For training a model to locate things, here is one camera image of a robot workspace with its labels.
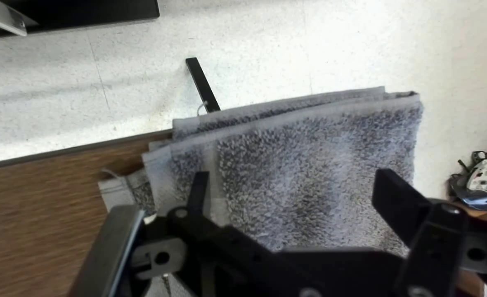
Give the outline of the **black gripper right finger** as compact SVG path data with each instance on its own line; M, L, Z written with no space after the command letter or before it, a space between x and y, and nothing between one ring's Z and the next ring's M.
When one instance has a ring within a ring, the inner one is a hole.
M372 205L407 249L432 211L432 202L390 169L376 173Z

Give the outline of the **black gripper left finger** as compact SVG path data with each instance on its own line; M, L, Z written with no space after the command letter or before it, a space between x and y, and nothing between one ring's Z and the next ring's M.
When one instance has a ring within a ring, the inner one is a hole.
M210 185L209 172L197 172L194 177L191 197L189 197L189 210L192 215L202 215L205 208L205 200Z

